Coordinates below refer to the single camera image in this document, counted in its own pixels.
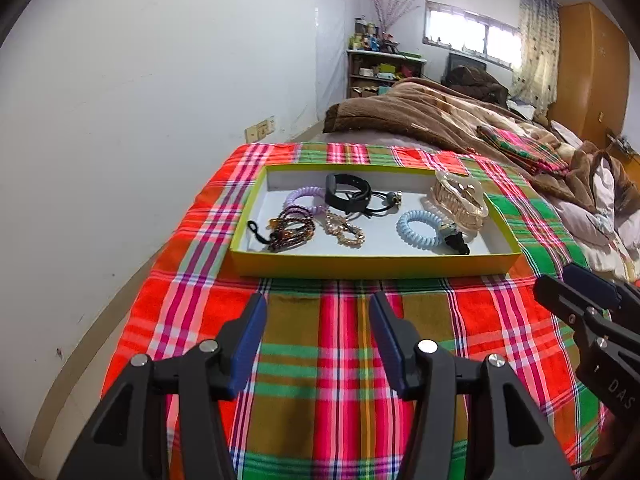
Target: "blue spiral hair tie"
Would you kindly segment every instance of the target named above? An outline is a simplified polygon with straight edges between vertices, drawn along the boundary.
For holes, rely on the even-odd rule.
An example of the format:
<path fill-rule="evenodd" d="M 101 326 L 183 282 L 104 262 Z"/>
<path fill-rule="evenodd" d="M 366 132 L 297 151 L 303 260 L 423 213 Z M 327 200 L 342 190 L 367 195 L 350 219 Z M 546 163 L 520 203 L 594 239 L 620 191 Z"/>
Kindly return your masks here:
<path fill-rule="evenodd" d="M 421 236 L 409 225 L 409 222 L 423 222 L 436 229 L 432 237 Z M 469 254 L 468 245 L 463 242 L 462 233 L 455 224 L 445 223 L 444 219 L 430 211 L 413 210 L 404 213 L 396 225 L 398 235 L 409 245 L 418 249 L 436 247 L 442 243 L 457 250 L 460 254 Z"/>

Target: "wooden wardrobe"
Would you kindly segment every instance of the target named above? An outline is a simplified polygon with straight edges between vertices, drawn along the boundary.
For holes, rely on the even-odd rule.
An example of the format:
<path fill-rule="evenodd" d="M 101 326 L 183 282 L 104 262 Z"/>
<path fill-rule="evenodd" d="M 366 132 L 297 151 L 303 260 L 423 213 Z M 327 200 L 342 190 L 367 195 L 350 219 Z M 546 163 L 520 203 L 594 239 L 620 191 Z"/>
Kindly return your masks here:
<path fill-rule="evenodd" d="M 547 117 L 605 148 L 625 120 L 629 42 L 591 3 L 560 7 L 558 100 Z"/>

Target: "window sill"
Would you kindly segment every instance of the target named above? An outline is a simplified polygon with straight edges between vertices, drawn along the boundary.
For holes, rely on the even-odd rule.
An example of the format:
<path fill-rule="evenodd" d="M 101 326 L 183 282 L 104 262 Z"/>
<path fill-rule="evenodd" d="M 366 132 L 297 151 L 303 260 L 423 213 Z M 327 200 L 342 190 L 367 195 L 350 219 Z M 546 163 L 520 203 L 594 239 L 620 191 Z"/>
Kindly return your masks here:
<path fill-rule="evenodd" d="M 431 41 L 431 40 L 428 40 L 427 38 L 424 38 L 422 40 L 422 42 L 425 45 L 437 46 L 438 48 L 444 48 L 444 49 L 449 50 L 451 52 L 455 52 L 456 54 L 462 54 L 464 56 L 469 56 L 469 57 L 473 57 L 475 59 L 479 59 L 480 61 L 486 61 L 488 63 L 491 63 L 491 64 L 494 64 L 496 66 L 499 66 L 500 68 L 505 68 L 505 69 L 509 70 L 510 72 L 513 72 L 513 68 L 511 68 L 511 64 L 510 63 L 503 63 L 500 60 L 496 59 L 495 57 L 487 56 L 486 54 L 480 54 L 479 52 L 475 52 L 475 51 L 471 51 L 471 50 L 458 50 L 456 48 L 452 48 L 447 43 L 438 43 L 437 41 Z"/>

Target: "tablecloth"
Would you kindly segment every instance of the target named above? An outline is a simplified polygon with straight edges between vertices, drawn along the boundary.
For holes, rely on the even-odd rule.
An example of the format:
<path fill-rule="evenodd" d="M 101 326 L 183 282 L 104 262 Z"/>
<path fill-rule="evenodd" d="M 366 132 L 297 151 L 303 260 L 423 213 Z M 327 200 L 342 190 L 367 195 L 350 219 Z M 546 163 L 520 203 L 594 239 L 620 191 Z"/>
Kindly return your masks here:
<path fill-rule="evenodd" d="M 381 164 L 469 173 L 482 182 L 522 247 L 507 275 L 398 281 L 260 280 L 234 273 L 228 247 L 265 164 Z M 503 354 L 548 416 L 568 459 L 589 457 L 604 418 L 574 376 L 572 331 L 536 303 L 535 277 L 569 261 L 586 266 L 556 214 L 516 172 L 480 156 L 357 144 L 240 146 L 196 197 L 134 302 L 106 376 L 128 359 L 159 360 L 215 337 L 251 293 L 268 298 L 252 375 L 221 411 L 238 478 L 395 478 L 414 407 L 386 382 L 367 317 L 383 290 L 421 336 L 459 356 Z M 172 478 L 180 469 L 177 398 L 168 407 Z M 458 397 L 450 478 L 464 475 L 466 405 Z"/>

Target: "window pane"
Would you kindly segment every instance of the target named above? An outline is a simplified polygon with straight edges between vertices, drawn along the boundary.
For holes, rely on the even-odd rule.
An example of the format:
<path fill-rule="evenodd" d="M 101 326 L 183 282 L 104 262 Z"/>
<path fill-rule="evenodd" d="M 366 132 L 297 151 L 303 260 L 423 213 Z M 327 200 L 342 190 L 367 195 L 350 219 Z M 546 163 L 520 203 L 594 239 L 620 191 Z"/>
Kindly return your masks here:
<path fill-rule="evenodd" d="M 462 50 L 465 44 L 465 17 L 431 10 L 427 38 L 431 41 L 450 44 L 452 48 Z"/>
<path fill-rule="evenodd" d="M 465 47 L 476 52 L 484 52 L 484 35 L 486 26 L 482 23 L 466 20 Z"/>
<path fill-rule="evenodd" d="M 486 52 L 489 56 L 497 57 L 501 61 L 511 63 L 514 68 L 519 68 L 520 60 L 520 36 L 508 30 L 498 27 L 489 27 L 489 38 Z"/>

